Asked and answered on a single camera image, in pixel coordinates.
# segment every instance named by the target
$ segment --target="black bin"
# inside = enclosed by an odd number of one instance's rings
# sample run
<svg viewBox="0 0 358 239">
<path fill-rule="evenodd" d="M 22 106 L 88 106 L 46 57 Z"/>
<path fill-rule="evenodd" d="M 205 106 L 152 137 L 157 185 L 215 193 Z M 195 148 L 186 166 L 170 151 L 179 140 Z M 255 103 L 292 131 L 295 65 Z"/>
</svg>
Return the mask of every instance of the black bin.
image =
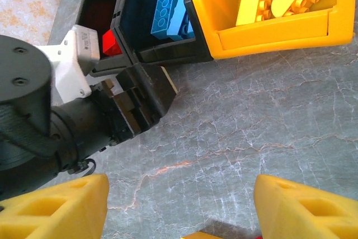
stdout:
<svg viewBox="0 0 358 239">
<path fill-rule="evenodd" d="M 102 50 L 102 35 L 112 30 L 122 55 L 106 57 L 93 76 L 113 73 L 137 62 L 160 65 L 208 62 L 213 60 L 206 44 L 192 0 L 184 0 L 195 38 L 158 40 L 150 34 L 157 0 L 83 0 L 78 24 L 95 29 Z"/>
</svg>

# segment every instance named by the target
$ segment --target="blue lego brick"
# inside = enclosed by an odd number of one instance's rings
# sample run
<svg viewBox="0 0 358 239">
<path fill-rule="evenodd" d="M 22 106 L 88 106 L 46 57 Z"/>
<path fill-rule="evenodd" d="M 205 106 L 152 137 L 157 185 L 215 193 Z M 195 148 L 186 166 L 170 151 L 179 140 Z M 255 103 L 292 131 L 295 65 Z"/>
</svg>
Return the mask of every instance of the blue lego brick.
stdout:
<svg viewBox="0 0 358 239">
<path fill-rule="evenodd" d="M 174 41 L 188 39 L 194 37 L 194 32 L 189 33 L 189 17 L 185 9 L 184 0 L 178 0 L 174 9 L 173 17 L 167 30 L 167 36 Z"/>
<path fill-rule="evenodd" d="M 173 17 L 170 21 L 169 28 L 167 30 L 167 36 L 174 41 L 182 40 L 180 35 L 180 27 L 185 17 L 186 9 L 184 6 L 184 0 L 178 0 L 177 6 L 174 9 Z"/>
<path fill-rule="evenodd" d="M 157 39 L 166 39 L 170 20 L 178 0 L 157 0 L 152 30 L 150 33 Z"/>
</svg>

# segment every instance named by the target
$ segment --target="black cylindrical motor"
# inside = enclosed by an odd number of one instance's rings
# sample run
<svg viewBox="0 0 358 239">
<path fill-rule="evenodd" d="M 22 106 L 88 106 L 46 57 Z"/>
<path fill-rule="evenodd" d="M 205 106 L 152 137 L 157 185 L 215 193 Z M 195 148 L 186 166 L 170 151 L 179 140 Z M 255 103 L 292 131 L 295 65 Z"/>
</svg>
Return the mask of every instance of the black cylindrical motor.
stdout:
<svg viewBox="0 0 358 239">
<path fill-rule="evenodd" d="M 84 171 L 96 151 L 157 124 L 176 96 L 164 69 L 137 63 L 116 76 L 121 91 L 104 81 L 85 99 L 51 107 L 47 57 L 1 35 L 0 53 L 0 200 L 35 190 L 59 172 Z"/>
<path fill-rule="evenodd" d="M 32 191 L 109 144 L 91 99 L 51 110 L 51 64 L 36 47 L 0 36 L 0 200 Z"/>
</svg>

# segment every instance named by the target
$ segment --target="cable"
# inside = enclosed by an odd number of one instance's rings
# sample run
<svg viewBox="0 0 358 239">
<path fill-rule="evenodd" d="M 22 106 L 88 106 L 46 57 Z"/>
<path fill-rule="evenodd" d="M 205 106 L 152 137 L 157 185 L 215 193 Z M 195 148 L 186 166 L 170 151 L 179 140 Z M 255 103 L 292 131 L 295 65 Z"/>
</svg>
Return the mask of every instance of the cable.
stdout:
<svg viewBox="0 0 358 239">
<path fill-rule="evenodd" d="M 86 161 L 87 165 L 91 162 L 93 164 L 93 166 L 82 177 L 89 176 L 89 175 L 93 174 L 93 172 L 96 170 L 96 167 L 97 167 L 94 159 L 85 159 L 85 161 Z"/>
<path fill-rule="evenodd" d="M 44 136 L 8 104 L 0 105 L 0 140 L 39 158 L 50 158 L 60 143 Z"/>
</svg>

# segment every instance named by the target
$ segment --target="red lego brick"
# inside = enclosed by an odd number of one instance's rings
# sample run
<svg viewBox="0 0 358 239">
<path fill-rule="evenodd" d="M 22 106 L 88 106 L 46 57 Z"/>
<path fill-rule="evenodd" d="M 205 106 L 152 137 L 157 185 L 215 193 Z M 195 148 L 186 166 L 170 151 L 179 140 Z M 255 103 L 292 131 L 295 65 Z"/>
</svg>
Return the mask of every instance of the red lego brick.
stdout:
<svg viewBox="0 0 358 239">
<path fill-rule="evenodd" d="M 108 56 L 122 54 L 121 48 L 111 30 L 108 30 L 103 35 L 103 53 Z"/>
</svg>

